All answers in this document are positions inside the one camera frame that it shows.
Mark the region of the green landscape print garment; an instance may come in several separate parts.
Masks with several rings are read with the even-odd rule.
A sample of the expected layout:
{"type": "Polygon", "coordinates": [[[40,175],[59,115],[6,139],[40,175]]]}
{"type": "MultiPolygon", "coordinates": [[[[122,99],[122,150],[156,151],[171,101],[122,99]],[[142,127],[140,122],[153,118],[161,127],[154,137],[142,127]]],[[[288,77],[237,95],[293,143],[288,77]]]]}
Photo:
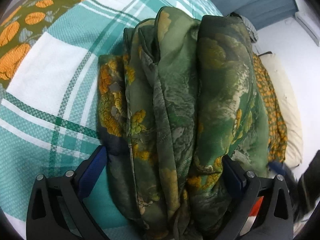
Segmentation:
{"type": "Polygon", "coordinates": [[[99,57],[112,199],[144,239],[203,239],[231,197],[223,156],[267,175],[268,124],[243,21],[163,7],[99,57]]]}

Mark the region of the cream pillow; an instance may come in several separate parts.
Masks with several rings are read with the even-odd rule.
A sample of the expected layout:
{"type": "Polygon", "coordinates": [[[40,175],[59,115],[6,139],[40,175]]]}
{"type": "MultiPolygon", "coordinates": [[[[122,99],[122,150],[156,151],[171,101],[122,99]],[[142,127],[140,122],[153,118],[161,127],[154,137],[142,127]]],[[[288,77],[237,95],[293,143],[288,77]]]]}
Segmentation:
{"type": "Polygon", "coordinates": [[[267,53],[259,57],[271,78],[280,111],[287,127],[285,164],[290,168],[295,168],[303,160],[303,132],[296,98],[280,58],[273,53],[267,53]]]}

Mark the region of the teal white plaid blanket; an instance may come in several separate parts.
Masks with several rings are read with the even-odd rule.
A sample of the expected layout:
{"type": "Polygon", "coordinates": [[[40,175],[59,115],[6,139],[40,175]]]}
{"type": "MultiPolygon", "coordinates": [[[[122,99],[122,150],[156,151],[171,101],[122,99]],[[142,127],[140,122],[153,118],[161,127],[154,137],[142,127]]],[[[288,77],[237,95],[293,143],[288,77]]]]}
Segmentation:
{"type": "Polygon", "coordinates": [[[35,177],[60,176],[99,145],[99,55],[121,50],[124,28],[163,6],[197,19],[221,15],[210,0],[83,0],[42,34],[8,87],[1,85],[1,208],[21,237],[35,177]]]}

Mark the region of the white air conditioner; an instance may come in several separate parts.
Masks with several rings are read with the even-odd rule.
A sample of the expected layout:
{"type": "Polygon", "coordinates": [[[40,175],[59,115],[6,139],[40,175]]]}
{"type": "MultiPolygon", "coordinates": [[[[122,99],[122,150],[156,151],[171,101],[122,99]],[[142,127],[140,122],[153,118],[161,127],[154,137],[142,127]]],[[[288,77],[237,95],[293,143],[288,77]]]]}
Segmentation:
{"type": "Polygon", "coordinates": [[[319,47],[320,35],[317,24],[304,12],[295,13],[295,19],[319,47]]]}

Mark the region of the orange floral green bedsheet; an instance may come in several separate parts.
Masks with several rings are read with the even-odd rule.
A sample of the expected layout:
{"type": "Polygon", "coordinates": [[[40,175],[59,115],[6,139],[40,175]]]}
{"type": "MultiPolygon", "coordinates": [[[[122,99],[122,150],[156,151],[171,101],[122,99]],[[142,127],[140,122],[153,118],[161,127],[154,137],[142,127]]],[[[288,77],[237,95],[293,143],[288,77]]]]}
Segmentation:
{"type": "Polygon", "coordinates": [[[1,85],[6,89],[28,51],[65,12],[83,0],[24,0],[1,22],[1,85]]]}

